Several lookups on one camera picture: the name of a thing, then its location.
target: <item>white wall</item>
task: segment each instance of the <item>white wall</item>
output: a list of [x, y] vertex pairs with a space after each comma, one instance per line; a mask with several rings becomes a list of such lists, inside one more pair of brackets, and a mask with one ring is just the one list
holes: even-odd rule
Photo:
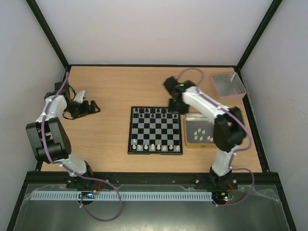
[[34, 159], [26, 124], [64, 68], [25, 0], [0, 1], [0, 230], [6, 230]]
[[283, 1], [242, 74], [271, 171], [297, 230], [308, 214], [308, 1]]
[[236, 65], [272, 0], [37, 0], [70, 64]]

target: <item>table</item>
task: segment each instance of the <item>table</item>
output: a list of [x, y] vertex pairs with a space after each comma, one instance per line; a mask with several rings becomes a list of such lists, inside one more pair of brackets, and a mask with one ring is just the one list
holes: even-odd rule
[[[209, 172], [216, 149], [187, 148], [183, 155], [128, 155], [128, 133], [131, 106], [167, 106], [170, 98], [163, 87], [166, 78], [176, 76], [184, 67], [117, 67], [73, 66], [69, 83], [76, 92], [87, 90], [88, 100], [95, 100], [101, 112], [76, 120], [62, 119], [63, 127], [71, 141], [73, 152], [87, 161], [93, 171], [100, 172]], [[210, 97], [215, 98], [209, 84], [213, 74], [234, 72], [233, 68], [201, 68], [206, 79], [200, 85]], [[182, 76], [197, 82], [200, 74], [190, 71]], [[250, 130], [242, 100], [222, 100], [229, 107], [237, 106], [243, 113], [244, 123]], [[190, 112], [197, 110], [190, 107]], [[242, 146], [248, 145], [245, 138]], [[246, 167], [261, 172], [256, 148], [240, 152], [233, 167]], [[63, 171], [56, 165], [42, 166], [42, 171]]]

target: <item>wooden tabletop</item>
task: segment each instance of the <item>wooden tabletop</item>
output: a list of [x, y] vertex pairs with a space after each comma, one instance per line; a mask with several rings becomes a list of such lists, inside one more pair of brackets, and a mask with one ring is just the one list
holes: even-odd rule
[[[216, 149], [187, 148], [183, 155], [127, 154], [131, 106], [167, 106], [170, 98], [163, 87], [166, 78], [176, 76], [182, 67], [104, 67], [73, 66], [69, 83], [76, 90], [87, 90], [88, 100], [95, 100], [101, 112], [76, 120], [62, 119], [73, 152], [87, 161], [93, 171], [100, 172], [208, 172]], [[200, 88], [215, 98], [209, 84], [213, 74], [233, 72], [233, 68], [201, 68], [206, 79]], [[181, 81], [197, 82], [199, 73], [190, 71]], [[241, 109], [245, 125], [250, 130], [242, 100], [220, 101]], [[242, 147], [248, 145], [248, 138]], [[261, 172], [256, 148], [240, 152], [233, 167], [246, 167]], [[43, 164], [42, 171], [61, 171], [59, 166]]]

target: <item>chessboard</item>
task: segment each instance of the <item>chessboard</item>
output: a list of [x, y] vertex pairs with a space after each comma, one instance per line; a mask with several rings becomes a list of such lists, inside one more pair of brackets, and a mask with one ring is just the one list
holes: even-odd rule
[[167, 107], [131, 107], [128, 154], [182, 155], [180, 114]]

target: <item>wall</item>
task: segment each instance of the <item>wall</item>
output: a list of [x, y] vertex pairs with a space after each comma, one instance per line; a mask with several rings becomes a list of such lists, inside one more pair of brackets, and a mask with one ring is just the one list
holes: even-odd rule
[[70, 64], [236, 65], [272, 0], [37, 0]]
[[6, 230], [34, 159], [25, 127], [61, 80], [61, 66], [24, 0], [0, 1], [0, 230]]
[[283, 1], [242, 74], [271, 171], [298, 230], [307, 229], [308, 1]]

